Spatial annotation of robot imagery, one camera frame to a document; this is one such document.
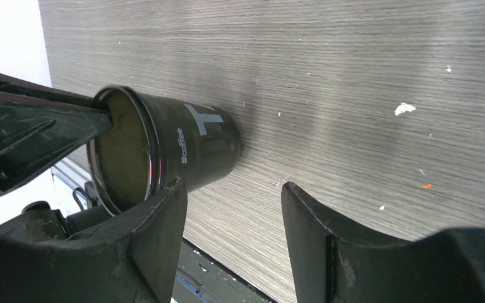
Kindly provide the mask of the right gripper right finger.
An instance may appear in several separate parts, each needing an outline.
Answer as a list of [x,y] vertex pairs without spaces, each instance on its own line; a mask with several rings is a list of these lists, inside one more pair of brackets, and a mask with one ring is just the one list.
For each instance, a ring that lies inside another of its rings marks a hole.
[[485,228],[417,241],[373,230],[293,182],[282,214],[299,302],[485,302]]

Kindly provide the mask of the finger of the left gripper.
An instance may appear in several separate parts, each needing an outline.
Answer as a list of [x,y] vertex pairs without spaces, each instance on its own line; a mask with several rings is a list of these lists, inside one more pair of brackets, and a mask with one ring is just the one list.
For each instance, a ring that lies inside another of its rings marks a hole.
[[0,197],[111,127],[103,105],[93,109],[0,92]]
[[100,109],[100,105],[92,97],[39,85],[2,73],[0,73],[0,92]]

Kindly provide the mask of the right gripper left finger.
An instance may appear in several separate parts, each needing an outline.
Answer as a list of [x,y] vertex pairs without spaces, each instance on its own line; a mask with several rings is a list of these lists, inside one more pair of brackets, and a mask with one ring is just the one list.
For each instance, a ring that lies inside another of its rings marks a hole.
[[114,217],[84,211],[75,233],[50,209],[0,224],[0,302],[169,302],[187,203],[176,179]]

